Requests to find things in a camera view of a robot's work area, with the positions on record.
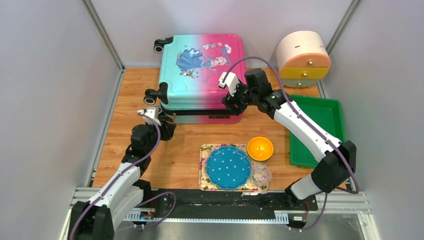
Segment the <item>pink and teal kids suitcase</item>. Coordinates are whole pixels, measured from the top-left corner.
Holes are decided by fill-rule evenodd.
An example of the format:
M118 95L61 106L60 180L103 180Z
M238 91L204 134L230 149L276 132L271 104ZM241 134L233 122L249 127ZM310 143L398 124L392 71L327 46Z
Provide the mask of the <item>pink and teal kids suitcase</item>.
M235 124L235 115L222 103L228 90L219 87L227 71L245 83L242 39L235 34L183 34L156 39L161 54L158 89L146 89L143 101L159 104L162 113L177 124Z

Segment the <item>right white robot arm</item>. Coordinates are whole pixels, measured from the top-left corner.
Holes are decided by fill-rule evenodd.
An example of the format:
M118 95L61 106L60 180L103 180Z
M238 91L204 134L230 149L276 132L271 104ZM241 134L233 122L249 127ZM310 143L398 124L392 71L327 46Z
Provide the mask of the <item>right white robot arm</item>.
M246 83L232 72L221 74L218 86L228 91L222 99L225 107L239 115L247 106L256 106L294 134L318 162L312 173L285 189L285 203L290 209L299 209L309 196L331 193L354 175L357 148L353 142L341 142L323 130L283 89L272 89L262 69L249 70L244 76Z

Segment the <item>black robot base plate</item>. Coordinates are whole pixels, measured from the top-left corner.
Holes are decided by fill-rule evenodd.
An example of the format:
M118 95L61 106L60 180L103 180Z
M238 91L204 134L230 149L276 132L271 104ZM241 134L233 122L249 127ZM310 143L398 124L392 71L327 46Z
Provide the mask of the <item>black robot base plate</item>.
M260 193L239 191L202 191L199 189L153 189L157 199L134 208L124 218L137 225L159 220L175 223L230 223L286 225L305 221L318 211L316 197L308 197L289 208L283 191Z

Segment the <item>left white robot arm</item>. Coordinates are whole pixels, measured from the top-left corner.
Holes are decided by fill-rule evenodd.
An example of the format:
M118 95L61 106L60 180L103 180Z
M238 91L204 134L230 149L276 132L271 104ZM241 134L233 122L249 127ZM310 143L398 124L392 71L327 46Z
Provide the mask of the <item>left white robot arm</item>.
M126 215L153 201L151 184L141 180L161 141L169 141L176 124L156 107L137 112L145 123L133 127L130 144L112 178L89 200L77 201L70 213L69 240L112 240Z

